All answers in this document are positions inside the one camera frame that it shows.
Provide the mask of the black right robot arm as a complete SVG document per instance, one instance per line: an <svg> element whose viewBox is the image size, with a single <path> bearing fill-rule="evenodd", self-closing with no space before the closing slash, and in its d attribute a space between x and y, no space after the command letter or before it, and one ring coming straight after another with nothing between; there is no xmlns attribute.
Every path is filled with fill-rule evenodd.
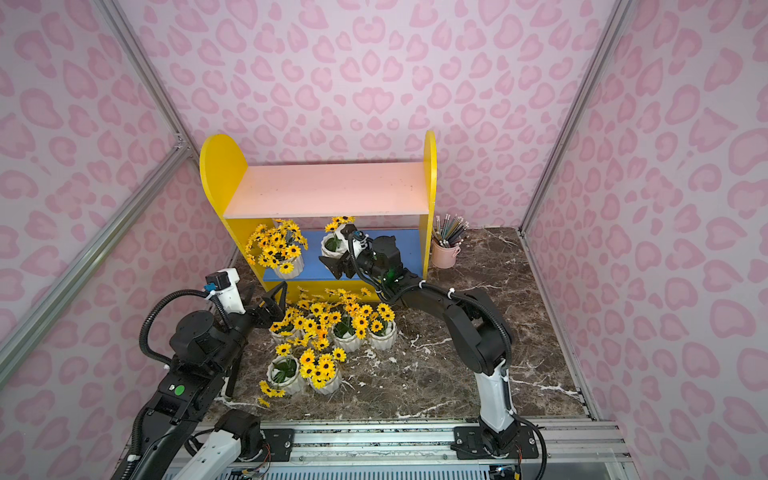
<svg viewBox="0 0 768 480"><path fill-rule="evenodd" d="M548 460L543 434L514 406L508 367L513 335L490 296L482 289L455 291L431 284L409 271L393 236L347 236L347 252L320 261L334 278L358 277L381 303L402 305L444 322L462 363L474 373L480 414L475 426L454 429L450 445L460 460Z"/></svg>

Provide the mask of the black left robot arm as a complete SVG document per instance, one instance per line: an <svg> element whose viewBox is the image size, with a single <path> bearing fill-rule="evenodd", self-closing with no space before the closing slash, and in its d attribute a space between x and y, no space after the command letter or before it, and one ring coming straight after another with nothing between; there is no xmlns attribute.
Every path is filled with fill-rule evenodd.
<svg viewBox="0 0 768 480"><path fill-rule="evenodd" d="M228 312L211 276L203 290L182 289L164 296L150 310L139 332L139 347L146 357L168 368L150 400L136 415L127 454L114 479L160 479L179 450L193 436L225 383L237 376L248 337L255 329L268 329L283 320L288 285L278 283L257 306L243 313ZM221 320L208 310L184 316L169 340L168 357L149 345L149 333L161 311L172 301L196 297L214 304Z"/></svg>

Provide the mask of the yellow two-tier shelf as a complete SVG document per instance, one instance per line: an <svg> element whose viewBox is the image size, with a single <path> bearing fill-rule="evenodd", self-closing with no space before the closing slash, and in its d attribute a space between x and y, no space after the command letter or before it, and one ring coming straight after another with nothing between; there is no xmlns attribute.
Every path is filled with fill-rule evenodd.
<svg viewBox="0 0 768 480"><path fill-rule="evenodd" d="M426 133L423 146L421 162L251 166L238 144L219 134L204 142L199 166L207 199L241 253L258 226L277 219L383 217L398 225L364 231L394 236L405 267L425 277L437 193L434 132Z"/></svg>

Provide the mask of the sunflower pot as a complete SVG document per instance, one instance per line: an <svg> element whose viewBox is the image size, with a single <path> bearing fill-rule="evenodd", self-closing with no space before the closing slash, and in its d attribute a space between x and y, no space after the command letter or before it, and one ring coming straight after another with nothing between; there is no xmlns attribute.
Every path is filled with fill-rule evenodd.
<svg viewBox="0 0 768 480"><path fill-rule="evenodd" d="M275 348L276 357L267 367L266 378L259 382L261 403L269 400L288 399L305 391L305 381L300 373L300 361L293 355L293 345L281 343Z"/></svg>
<svg viewBox="0 0 768 480"><path fill-rule="evenodd" d="M271 270L280 279L289 280L303 272L303 254L309 243L293 220L275 219L272 226L259 224L249 235L245 259L252 267Z"/></svg>
<svg viewBox="0 0 768 480"><path fill-rule="evenodd" d="M302 334L301 345L320 352L328 351L331 344L330 331L334 325L331 319L335 305L322 301L319 296L310 295L305 289L299 289L296 308L299 319L294 326Z"/></svg>
<svg viewBox="0 0 768 480"><path fill-rule="evenodd" d="M347 225L353 224L354 221L355 217L353 216L337 216L325 226L326 235L321 241L323 257L339 259L347 252L347 241L342 231Z"/></svg>
<svg viewBox="0 0 768 480"><path fill-rule="evenodd" d="M368 328L374 318L375 309L366 300L372 292L363 287L359 290L329 290L332 301L329 323L334 344L347 352L359 349L367 338Z"/></svg>
<svg viewBox="0 0 768 480"><path fill-rule="evenodd" d="M340 368L346 360L347 352L342 348L326 353L307 349L299 357L299 375L316 392L331 395L340 388Z"/></svg>
<svg viewBox="0 0 768 480"><path fill-rule="evenodd" d="M376 350L388 350L396 341L397 331L394 310L380 303L369 317L369 344Z"/></svg>
<svg viewBox="0 0 768 480"><path fill-rule="evenodd" d="M294 307L289 307L282 320L273 323L270 328L270 336L277 344L292 343L303 339L304 332L299 329L295 320L301 316L301 311Z"/></svg>

